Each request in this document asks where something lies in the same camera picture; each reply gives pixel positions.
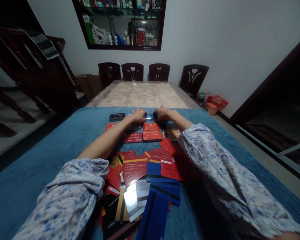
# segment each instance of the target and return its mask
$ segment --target dining table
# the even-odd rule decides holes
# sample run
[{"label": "dining table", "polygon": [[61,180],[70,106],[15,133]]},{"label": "dining table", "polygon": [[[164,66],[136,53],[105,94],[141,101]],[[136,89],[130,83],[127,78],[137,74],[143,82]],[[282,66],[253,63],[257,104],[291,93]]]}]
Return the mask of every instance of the dining table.
[{"label": "dining table", "polygon": [[[11,239],[36,206],[44,187],[61,167],[76,158],[105,132],[113,113],[130,114],[136,107],[148,113],[164,105],[194,124],[204,124],[244,167],[249,169],[300,224],[300,199],[220,126],[196,100],[174,82],[114,81],[85,107],[78,109],[50,134],[0,172],[0,239]],[[115,151],[145,151],[159,142],[117,142]],[[82,239],[103,239],[98,202]],[[240,239],[233,223],[224,219],[210,200],[202,181],[181,184],[180,206],[171,204],[165,239]]]},{"label": "dining table", "polygon": [[201,109],[175,82],[113,81],[85,107]]}]

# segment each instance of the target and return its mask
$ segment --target blue tablecloth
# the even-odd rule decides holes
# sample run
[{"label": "blue tablecloth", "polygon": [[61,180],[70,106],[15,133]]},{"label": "blue tablecloth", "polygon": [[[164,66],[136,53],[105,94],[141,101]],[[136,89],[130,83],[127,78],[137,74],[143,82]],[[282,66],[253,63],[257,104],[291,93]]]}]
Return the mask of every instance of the blue tablecloth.
[{"label": "blue tablecloth", "polygon": [[[129,114],[132,108],[82,108],[0,173],[0,239],[11,239],[34,209],[43,187],[51,182],[64,163],[72,160],[101,135],[111,113]],[[178,109],[193,123],[209,127],[216,139],[253,172],[273,196],[300,223],[300,199],[249,154],[205,111]],[[122,151],[135,149],[137,155],[157,148],[154,143],[118,143]],[[102,239],[93,216],[86,231],[92,239]],[[235,239],[231,225],[212,206],[202,183],[182,185],[180,207],[171,205],[165,230],[166,239]]]}]

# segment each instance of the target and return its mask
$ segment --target floral print sleeve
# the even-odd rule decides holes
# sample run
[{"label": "floral print sleeve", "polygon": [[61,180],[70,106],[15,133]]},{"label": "floral print sleeve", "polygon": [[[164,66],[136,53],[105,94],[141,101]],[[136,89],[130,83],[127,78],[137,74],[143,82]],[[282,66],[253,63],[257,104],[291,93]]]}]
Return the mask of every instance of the floral print sleeve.
[{"label": "floral print sleeve", "polygon": [[215,207],[243,235],[272,238],[282,232],[300,234],[300,225],[256,176],[242,166],[203,124],[193,125],[179,144],[202,172]]},{"label": "floral print sleeve", "polygon": [[45,186],[13,239],[77,239],[101,199],[109,162],[74,159]]}]

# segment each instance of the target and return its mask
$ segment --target person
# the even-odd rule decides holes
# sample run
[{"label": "person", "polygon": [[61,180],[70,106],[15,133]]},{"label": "person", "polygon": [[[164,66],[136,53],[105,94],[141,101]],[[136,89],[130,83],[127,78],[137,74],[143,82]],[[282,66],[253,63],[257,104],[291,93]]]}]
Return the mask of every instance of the person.
[{"label": "person", "polygon": [[[78,239],[82,237],[109,172],[105,160],[132,123],[142,123],[143,109],[94,140],[61,168],[45,186],[37,205],[14,239]],[[177,111],[158,108],[158,121],[172,120],[181,131],[178,142],[201,171],[215,207],[234,221],[239,234],[258,238],[300,239],[300,225],[248,169],[243,167],[203,124],[194,125]]]}]

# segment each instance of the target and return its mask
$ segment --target cardboard box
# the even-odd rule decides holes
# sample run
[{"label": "cardboard box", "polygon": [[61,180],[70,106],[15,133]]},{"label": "cardboard box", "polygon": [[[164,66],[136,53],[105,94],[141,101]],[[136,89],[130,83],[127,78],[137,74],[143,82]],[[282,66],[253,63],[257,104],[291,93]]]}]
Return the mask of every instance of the cardboard box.
[{"label": "cardboard box", "polygon": [[76,76],[76,78],[88,101],[91,101],[103,90],[100,76],[91,74],[79,74]]}]

